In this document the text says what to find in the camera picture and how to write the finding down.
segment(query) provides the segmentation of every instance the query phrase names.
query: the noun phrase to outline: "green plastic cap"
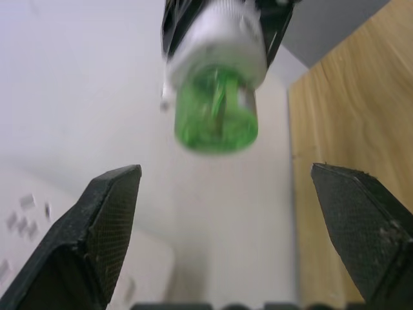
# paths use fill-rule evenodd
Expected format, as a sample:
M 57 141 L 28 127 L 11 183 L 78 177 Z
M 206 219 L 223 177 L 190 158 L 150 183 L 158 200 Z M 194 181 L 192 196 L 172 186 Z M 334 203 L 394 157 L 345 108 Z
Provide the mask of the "green plastic cap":
M 258 135 L 254 90 L 225 68 L 209 68 L 189 77 L 177 93 L 175 135 L 199 152 L 246 148 Z

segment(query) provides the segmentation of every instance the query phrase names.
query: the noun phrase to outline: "white object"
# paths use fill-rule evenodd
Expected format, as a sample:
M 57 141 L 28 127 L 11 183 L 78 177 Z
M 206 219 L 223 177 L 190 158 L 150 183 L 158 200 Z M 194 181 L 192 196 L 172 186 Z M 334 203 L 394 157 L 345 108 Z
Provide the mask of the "white object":
M 211 0 L 168 60 L 167 83 L 178 89 L 189 75 L 212 65 L 238 72 L 254 88 L 264 81 L 267 59 L 253 1 Z
M 35 176 L 0 165 L 0 297 L 53 223 L 76 199 Z M 136 302 L 162 302 L 174 270 L 165 243 L 134 229 L 109 309 L 129 310 Z

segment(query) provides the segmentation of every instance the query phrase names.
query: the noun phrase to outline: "wooden table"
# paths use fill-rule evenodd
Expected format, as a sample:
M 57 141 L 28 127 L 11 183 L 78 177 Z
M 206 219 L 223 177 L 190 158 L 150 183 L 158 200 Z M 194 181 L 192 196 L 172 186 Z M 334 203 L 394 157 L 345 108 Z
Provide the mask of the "wooden table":
M 363 300 L 328 237 L 313 162 L 376 176 L 413 211 L 413 1 L 393 0 L 289 91 L 301 300 Z

